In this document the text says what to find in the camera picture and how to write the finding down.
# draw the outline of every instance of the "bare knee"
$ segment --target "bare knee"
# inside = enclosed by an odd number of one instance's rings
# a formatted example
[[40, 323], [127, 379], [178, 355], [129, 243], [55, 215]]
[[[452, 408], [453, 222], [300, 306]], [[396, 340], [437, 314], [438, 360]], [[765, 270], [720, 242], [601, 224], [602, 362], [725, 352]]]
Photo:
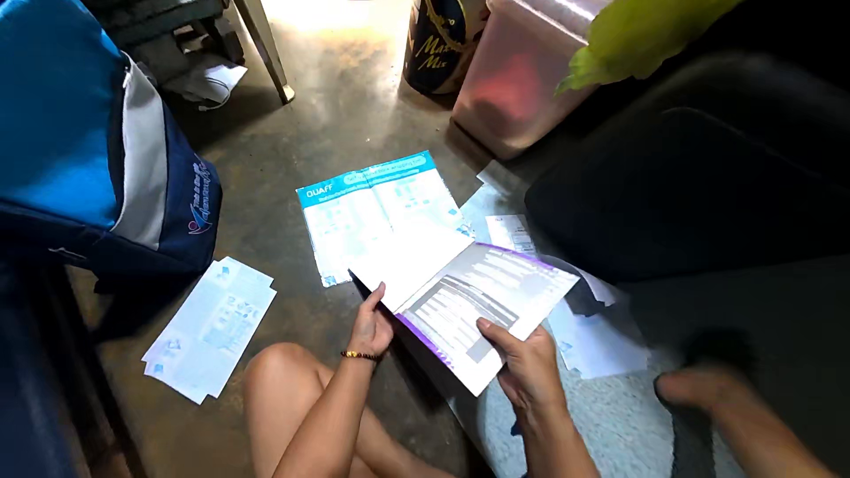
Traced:
[[304, 347], [291, 342], [270, 345], [256, 354], [245, 371], [244, 392], [265, 382], [281, 384], [317, 377], [319, 362]]

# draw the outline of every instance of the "plastic container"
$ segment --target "plastic container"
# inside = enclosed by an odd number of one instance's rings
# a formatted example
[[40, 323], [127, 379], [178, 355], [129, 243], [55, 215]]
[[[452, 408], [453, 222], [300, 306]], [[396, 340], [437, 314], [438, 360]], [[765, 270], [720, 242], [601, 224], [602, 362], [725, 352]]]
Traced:
[[517, 156], [595, 87], [554, 96], [609, 0], [487, 0], [491, 15], [452, 119], [501, 159]]

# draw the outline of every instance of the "blue backpack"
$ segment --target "blue backpack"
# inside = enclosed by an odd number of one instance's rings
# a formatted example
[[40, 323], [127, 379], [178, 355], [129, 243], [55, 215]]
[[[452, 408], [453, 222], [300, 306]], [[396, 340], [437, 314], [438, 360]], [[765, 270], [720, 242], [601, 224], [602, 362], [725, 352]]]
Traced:
[[0, 1], [0, 241], [99, 276], [191, 274], [221, 185], [78, 0]]

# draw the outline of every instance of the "concrete floor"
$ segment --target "concrete floor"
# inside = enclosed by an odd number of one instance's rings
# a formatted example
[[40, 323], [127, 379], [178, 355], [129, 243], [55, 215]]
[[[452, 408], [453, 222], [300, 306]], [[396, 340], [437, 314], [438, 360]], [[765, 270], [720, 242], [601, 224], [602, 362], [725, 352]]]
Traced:
[[[281, 106], [244, 27], [248, 73], [226, 106], [198, 112], [179, 99], [167, 101], [224, 185], [215, 257], [232, 256], [274, 277], [277, 297], [224, 393], [200, 407], [143, 376], [140, 361], [188, 291], [159, 310], [159, 299], [134, 298], [139, 307], [124, 309], [133, 319], [118, 317], [130, 335], [99, 347], [147, 474], [155, 478], [253, 476], [241, 379], [267, 345], [297, 342], [331, 367], [338, 362], [361, 299], [351, 283], [321, 286], [296, 188], [427, 149], [463, 204], [478, 189], [475, 175], [485, 164], [476, 162], [484, 157], [475, 149], [448, 146], [451, 111], [401, 79], [410, 2], [279, 0], [266, 2], [266, 9], [294, 102]], [[234, 12], [227, 15], [239, 29]], [[74, 276], [83, 313], [95, 325], [111, 299], [91, 294], [91, 276]], [[390, 435], [429, 463], [459, 476], [485, 475], [448, 407], [418, 390], [390, 354], [372, 380], [369, 404]]]

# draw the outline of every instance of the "bracelet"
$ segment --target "bracelet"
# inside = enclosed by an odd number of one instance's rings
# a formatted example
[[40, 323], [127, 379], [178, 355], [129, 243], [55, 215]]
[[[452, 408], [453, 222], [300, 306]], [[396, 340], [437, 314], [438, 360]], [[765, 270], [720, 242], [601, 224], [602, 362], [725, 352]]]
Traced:
[[369, 354], [361, 354], [359, 352], [355, 352], [355, 351], [352, 351], [352, 350], [343, 350], [342, 352], [339, 352], [339, 355], [341, 355], [343, 357], [349, 357], [349, 358], [365, 358], [365, 359], [369, 359], [371, 361], [378, 361], [381, 358], [379, 356], [371, 356]]

